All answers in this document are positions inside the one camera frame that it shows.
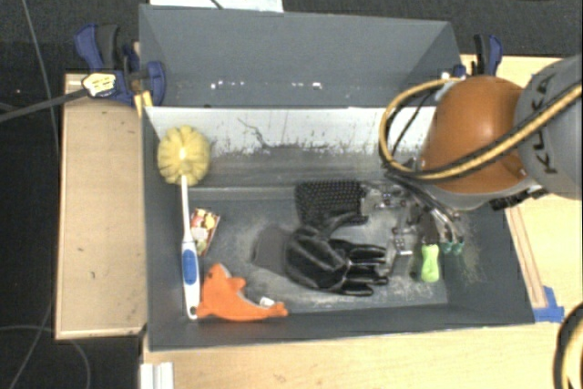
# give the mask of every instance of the black carpet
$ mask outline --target black carpet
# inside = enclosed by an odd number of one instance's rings
[[[83,66],[72,36],[88,22],[121,26],[120,42],[138,37],[137,5],[147,0],[27,0],[50,87]],[[473,35],[494,34],[512,55],[571,56],[581,49],[581,0],[283,0],[288,11],[439,19],[452,22],[462,52]],[[0,104],[45,98],[20,0],[0,0]],[[7,387],[35,331],[6,326],[42,322],[54,289],[58,165],[47,112],[0,124],[0,387]],[[92,387],[131,388],[138,339],[82,342]],[[43,333],[17,387],[80,388],[81,357]]]

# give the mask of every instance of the yellow cable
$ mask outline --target yellow cable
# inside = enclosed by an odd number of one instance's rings
[[[575,99],[577,99],[578,97],[581,96],[581,85],[579,85],[578,87],[574,87],[569,93],[567,93],[565,96],[563,96],[559,101],[557,101],[555,104],[550,106],[548,109],[545,109],[544,112],[542,112],[532,122],[530,122],[528,125],[526,125],[524,128],[522,128],[520,131],[518,131],[514,136],[507,139],[506,141],[503,141],[500,144],[497,144],[496,146],[494,146],[492,149],[490,149],[489,151],[487,151],[485,154],[483,154],[480,157],[470,159],[467,162],[459,164],[457,166],[454,166],[450,169],[441,170],[439,172],[426,174],[426,175],[415,174],[414,176],[411,176],[410,175],[411,172],[414,172],[414,171],[412,169],[407,168],[406,166],[404,166],[402,164],[399,164],[396,160],[394,160],[393,154],[391,154],[391,151],[388,148],[388,145],[387,145],[388,130],[386,128],[386,121],[391,116],[391,114],[401,105],[401,103],[404,102],[406,99],[408,99],[410,96],[417,94],[421,91],[427,90],[427,89],[432,89],[434,87],[440,87],[444,83],[447,83],[450,81],[452,81],[452,80],[451,79],[439,79],[439,80],[429,81],[427,83],[424,83],[423,85],[419,85],[417,87],[412,87],[411,89],[408,89],[404,93],[397,96],[393,100],[393,102],[391,102],[389,104],[389,106],[384,111],[383,116],[381,117],[381,125],[379,127],[379,143],[381,146],[381,151],[383,152],[383,155],[386,158],[387,163],[393,169],[401,172],[404,176],[413,177],[413,178],[418,179],[418,180],[439,181],[440,179],[455,177],[456,175],[459,175],[467,170],[474,169],[474,168],[478,167],[480,164],[483,164],[484,162],[488,162],[489,160],[496,158],[497,156],[502,154],[504,151],[506,151],[510,148],[513,148],[520,141],[530,137],[539,128],[541,128],[545,124],[547,124],[551,118],[556,116],[566,106],[568,106]]]

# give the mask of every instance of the gray bin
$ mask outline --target gray bin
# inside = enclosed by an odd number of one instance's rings
[[[355,31],[360,40],[354,39]],[[534,321],[506,218],[489,207],[466,216],[465,252],[442,257],[443,279],[434,284],[397,272],[372,297],[343,297],[305,289],[251,262],[260,234],[299,225],[293,199],[297,182],[383,179],[380,115],[399,89],[438,76],[459,61],[450,25],[143,7],[140,41],[142,60],[164,62],[165,105],[172,106],[147,109],[142,129],[151,350]],[[259,49],[265,60],[257,59]],[[347,58],[355,50],[362,56],[364,49],[367,60]],[[343,62],[330,62],[331,57]],[[224,84],[235,70],[249,93],[217,89],[219,77]],[[297,86],[298,74],[320,87]],[[265,295],[283,301],[288,317],[254,323],[188,320],[180,279],[179,187],[164,182],[155,156],[167,129],[181,125],[196,128],[212,147],[210,173],[189,190],[192,209],[209,208],[221,216],[201,272],[222,262],[247,280],[250,299]],[[391,222],[372,216],[344,234],[382,244]]]

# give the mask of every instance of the green object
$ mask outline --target green object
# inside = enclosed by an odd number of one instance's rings
[[[459,241],[458,243],[456,243],[453,247],[452,247],[452,253],[454,255],[458,255],[461,254],[462,251],[464,250],[464,242],[463,241]]]
[[[452,248],[454,243],[452,241],[442,241],[439,246],[441,247],[441,251],[443,254],[449,254],[452,252]]]
[[[423,282],[439,281],[439,245],[423,245],[423,266],[421,267],[421,280]]]

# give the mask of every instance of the black glove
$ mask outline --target black glove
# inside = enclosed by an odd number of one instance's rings
[[[344,213],[321,227],[304,225],[296,230],[284,249],[287,276],[311,289],[355,296],[372,295],[372,285],[386,284],[387,278],[378,272],[385,248],[330,239],[357,215]]]

